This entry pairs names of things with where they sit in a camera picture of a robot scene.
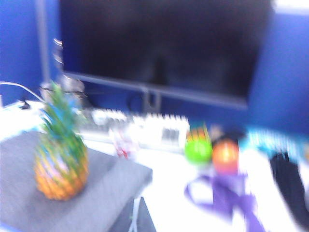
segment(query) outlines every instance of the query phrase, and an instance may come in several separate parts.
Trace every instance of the computer monitor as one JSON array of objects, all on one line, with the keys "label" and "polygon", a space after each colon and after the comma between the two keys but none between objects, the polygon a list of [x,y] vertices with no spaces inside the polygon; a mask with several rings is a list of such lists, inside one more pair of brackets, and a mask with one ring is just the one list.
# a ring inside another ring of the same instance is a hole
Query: computer monitor
[{"label": "computer monitor", "polygon": [[271,0],[61,0],[64,72],[243,107]]}]

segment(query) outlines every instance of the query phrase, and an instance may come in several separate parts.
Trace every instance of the white keyboard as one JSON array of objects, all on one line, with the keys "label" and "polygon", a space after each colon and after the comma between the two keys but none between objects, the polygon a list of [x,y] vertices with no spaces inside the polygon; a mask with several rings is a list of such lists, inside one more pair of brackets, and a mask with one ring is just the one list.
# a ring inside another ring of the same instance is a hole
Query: white keyboard
[{"label": "white keyboard", "polygon": [[190,129],[184,116],[146,114],[127,115],[110,109],[83,110],[87,123],[81,126],[80,134],[85,140],[112,143],[110,128],[133,123],[138,126],[139,145],[168,152],[183,153],[186,134]]}]

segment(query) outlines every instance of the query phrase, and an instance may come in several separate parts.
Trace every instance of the purple ribbon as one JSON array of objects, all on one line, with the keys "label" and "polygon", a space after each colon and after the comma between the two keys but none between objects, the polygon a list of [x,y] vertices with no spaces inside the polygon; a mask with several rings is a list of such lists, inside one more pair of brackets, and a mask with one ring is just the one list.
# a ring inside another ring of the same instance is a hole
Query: purple ribbon
[{"label": "purple ribbon", "polygon": [[[247,220],[248,232],[265,232],[264,227],[253,212],[255,197],[251,194],[238,195],[234,191],[237,188],[244,189],[245,178],[246,175],[217,175],[214,177],[202,175],[190,182],[184,193],[191,202],[200,208],[213,210],[230,218],[233,216],[234,206],[238,206]],[[212,185],[213,203],[196,203],[194,201],[190,192],[190,185],[196,181],[203,181]]]}]

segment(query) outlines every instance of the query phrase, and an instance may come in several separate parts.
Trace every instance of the black cloth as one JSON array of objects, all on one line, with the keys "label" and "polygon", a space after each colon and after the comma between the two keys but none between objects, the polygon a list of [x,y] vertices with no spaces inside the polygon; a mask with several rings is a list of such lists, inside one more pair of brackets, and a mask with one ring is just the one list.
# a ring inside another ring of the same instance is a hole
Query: black cloth
[{"label": "black cloth", "polygon": [[298,165],[289,161],[288,154],[276,154],[270,160],[273,177],[295,220],[309,231],[309,212],[305,206],[305,190]]}]

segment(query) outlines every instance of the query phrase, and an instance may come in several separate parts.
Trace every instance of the desk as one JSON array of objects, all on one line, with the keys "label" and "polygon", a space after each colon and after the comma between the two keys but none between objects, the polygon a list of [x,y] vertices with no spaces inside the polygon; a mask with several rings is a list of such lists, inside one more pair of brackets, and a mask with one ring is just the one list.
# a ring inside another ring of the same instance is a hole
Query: desk
[{"label": "desk", "polygon": [[[38,102],[29,102],[31,110],[20,110],[20,103],[11,105],[0,112],[0,141],[21,131],[38,130],[42,122],[39,116]],[[112,144],[85,141],[94,150],[115,155]],[[153,182],[141,195],[145,198],[150,215],[158,232],[169,231],[224,231],[244,232],[244,218],[236,209],[232,222],[216,214],[196,208],[185,198],[183,191],[186,184],[197,177],[199,172],[180,154],[141,149],[136,153],[135,162],[153,170]],[[300,164],[300,173],[305,183],[309,183],[309,168]],[[239,170],[248,174],[246,192],[256,196],[257,215],[266,231],[301,232],[275,185],[270,165],[266,156],[256,150],[245,150],[239,154]],[[211,189],[197,188],[197,195],[209,197]]]}]

